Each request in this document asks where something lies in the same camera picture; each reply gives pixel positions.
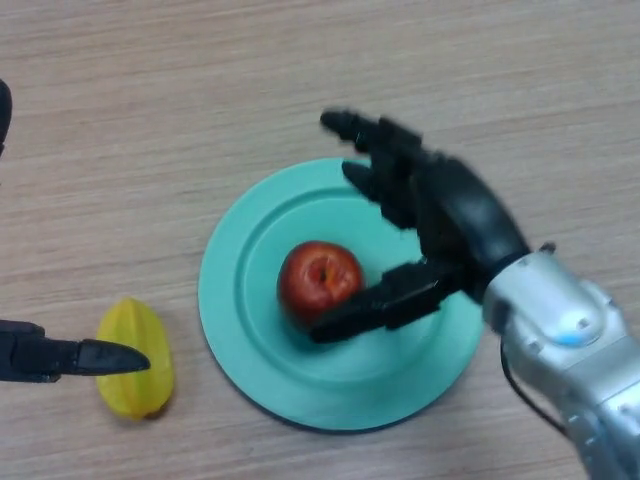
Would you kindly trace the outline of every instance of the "black cable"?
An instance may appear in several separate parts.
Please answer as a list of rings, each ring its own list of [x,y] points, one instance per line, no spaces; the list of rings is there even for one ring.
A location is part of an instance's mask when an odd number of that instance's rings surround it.
[[[533,410],[542,420],[547,422],[549,426],[555,429],[560,435],[567,437],[567,430],[564,425],[559,423],[557,420],[552,418],[551,415],[536,405],[531,397],[529,397],[529,395],[520,388],[520,385],[518,385],[515,378],[513,378],[511,368],[509,367],[509,361],[507,360],[507,356],[504,351],[504,341],[502,339],[500,340],[500,364],[502,365],[504,378],[507,380],[507,383],[509,383],[509,386],[513,389],[515,394],[520,397],[520,400],[522,400],[531,410]]]

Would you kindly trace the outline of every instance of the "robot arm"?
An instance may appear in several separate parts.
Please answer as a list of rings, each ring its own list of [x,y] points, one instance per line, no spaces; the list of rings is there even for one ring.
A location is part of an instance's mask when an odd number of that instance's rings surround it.
[[[536,252],[489,284],[485,321],[518,377],[562,417],[593,479],[640,475],[640,345],[613,299]]]
[[[0,156],[11,124],[11,90],[0,80]],[[53,383],[61,375],[98,376],[150,368],[139,351],[101,340],[54,340],[39,325],[0,320],[0,381]]]
[[[501,337],[510,385],[574,444],[590,477],[640,478],[640,345],[611,297],[574,276],[553,248],[531,251],[484,182],[459,159],[422,147],[415,132],[340,110],[321,123],[369,155],[370,165],[345,162],[345,177],[385,219],[416,230],[424,258],[328,312],[312,339],[400,328],[463,291]],[[561,422],[526,397],[511,371]]]

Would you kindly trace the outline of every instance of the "teal plate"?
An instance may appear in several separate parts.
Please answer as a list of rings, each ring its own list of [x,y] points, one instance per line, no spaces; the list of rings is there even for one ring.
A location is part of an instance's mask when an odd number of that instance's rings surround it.
[[[397,423],[442,395],[469,364],[483,323],[479,308],[457,294],[437,314],[397,331],[334,345],[314,345],[289,326],[276,283],[297,244],[348,248],[369,285],[420,258],[415,233],[398,231],[359,196],[341,161],[287,168],[245,193],[209,241],[198,301],[217,362],[249,399],[301,426],[359,431]]]

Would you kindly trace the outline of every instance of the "yellow starfruit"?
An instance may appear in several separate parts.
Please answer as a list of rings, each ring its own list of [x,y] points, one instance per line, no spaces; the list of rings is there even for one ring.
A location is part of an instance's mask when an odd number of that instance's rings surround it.
[[[133,347],[151,364],[141,372],[97,377],[107,406],[133,420],[162,410],[173,392],[174,373],[167,333],[158,315],[139,300],[124,298],[103,317],[97,339]]]

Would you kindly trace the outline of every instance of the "apple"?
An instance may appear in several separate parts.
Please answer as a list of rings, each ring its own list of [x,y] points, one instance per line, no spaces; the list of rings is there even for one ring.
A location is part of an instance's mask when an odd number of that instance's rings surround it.
[[[293,324],[308,331],[327,310],[364,287],[364,274],[355,255],[329,242],[296,246],[278,276],[278,299]]]

